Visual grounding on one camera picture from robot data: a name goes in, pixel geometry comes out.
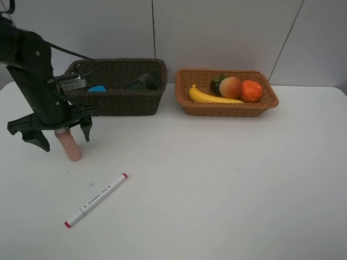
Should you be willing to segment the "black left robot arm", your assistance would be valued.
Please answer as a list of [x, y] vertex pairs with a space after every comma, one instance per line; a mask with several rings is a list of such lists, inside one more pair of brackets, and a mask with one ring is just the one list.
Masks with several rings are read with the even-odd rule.
[[93, 106], [84, 106], [65, 92], [86, 85], [86, 74], [53, 75], [52, 44], [33, 32], [16, 28], [1, 17], [1, 63], [17, 84], [33, 113], [8, 122], [14, 135], [21, 132], [24, 142], [48, 152], [50, 144], [43, 131], [69, 131], [79, 125], [86, 141], [90, 141]]

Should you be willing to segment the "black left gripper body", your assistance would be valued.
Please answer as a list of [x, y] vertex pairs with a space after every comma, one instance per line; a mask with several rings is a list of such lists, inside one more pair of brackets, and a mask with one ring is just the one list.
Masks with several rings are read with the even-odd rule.
[[12, 135], [25, 130], [70, 129], [95, 112], [93, 106], [84, 106], [68, 98], [53, 80], [16, 84], [33, 113], [8, 122], [7, 129]]

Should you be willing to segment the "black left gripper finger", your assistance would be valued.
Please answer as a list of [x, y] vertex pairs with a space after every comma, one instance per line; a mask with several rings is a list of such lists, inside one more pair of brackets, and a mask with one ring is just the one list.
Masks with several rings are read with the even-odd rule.
[[92, 128], [92, 118], [90, 116], [80, 120], [80, 127], [87, 142], [90, 141], [90, 131]]
[[25, 130], [21, 133], [24, 142], [33, 144], [46, 152], [50, 151], [50, 144], [41, 130]]

